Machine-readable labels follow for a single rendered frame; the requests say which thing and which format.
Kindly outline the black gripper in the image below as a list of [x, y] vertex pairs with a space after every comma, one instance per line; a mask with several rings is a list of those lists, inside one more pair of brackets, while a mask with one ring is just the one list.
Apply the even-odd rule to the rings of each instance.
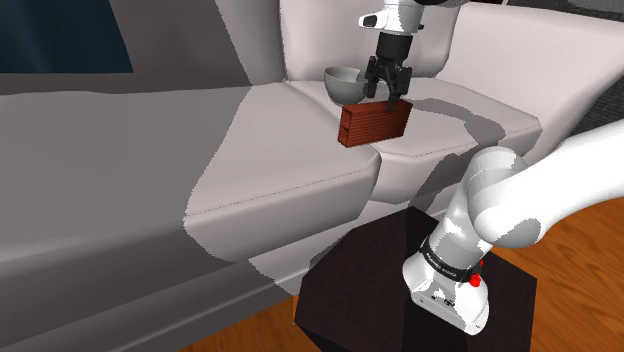
[[374, 97], [379, 81], [386, 79], [389, 90], [387, 112], [392, 112], [401, 97], [408, 93], [412, 68], [405, 67], [403, 63], [408, 57], [412, 41], [412, 35], [381, 32], [376, 56], [369, 58], [364, 74], [366, 83], [363, 92], [366, 97]]

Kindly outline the dark robot stand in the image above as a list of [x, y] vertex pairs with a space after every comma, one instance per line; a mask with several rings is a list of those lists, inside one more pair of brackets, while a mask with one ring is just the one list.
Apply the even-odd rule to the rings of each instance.
[[488, 253], [489, 319], [471, 336], [414, 304], [404, 260], [437, 225], [409, 207], [349, 231], [303, 277], [294, 321], [321, 352], [530, 352], [537, 280]]

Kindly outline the red-brown ribbed box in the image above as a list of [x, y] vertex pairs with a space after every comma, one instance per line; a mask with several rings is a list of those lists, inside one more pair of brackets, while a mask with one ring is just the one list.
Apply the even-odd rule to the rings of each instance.
[[396, 102], [391, 111], [386, 101], [343, 106], [338, 142], [350, 148], [401, 137], [412, 107], [405, 100]]

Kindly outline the pale grey sofa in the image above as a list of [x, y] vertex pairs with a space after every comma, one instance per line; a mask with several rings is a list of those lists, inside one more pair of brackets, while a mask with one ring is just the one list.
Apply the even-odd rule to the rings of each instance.
[[0, 35], [88, 42], [127, 73], [0, 73], [0, 352], [175, 352], [298, 293], [349, 230], [444, 212], [489, 145], [548, 155], [624, 77], [624, 23], [451, 0], [407, 65], [403, 136], [347, 148], [331, 66], [383, 0], [0, 0]]

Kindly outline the grey bowl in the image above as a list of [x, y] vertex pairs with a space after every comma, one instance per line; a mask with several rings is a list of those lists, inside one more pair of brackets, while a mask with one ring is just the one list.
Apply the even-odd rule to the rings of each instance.
[[357, 104], [365, 98], [367, 80], [360, 69], [344, 66], [328, 67], [324, 71], [324, 85], [330, 99], [336, 104]]

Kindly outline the dark window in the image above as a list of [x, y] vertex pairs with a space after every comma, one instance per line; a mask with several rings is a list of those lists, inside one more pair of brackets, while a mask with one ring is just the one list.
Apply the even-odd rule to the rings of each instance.
[[109, 0], [0, 0], [0, 73], [131, 73]]

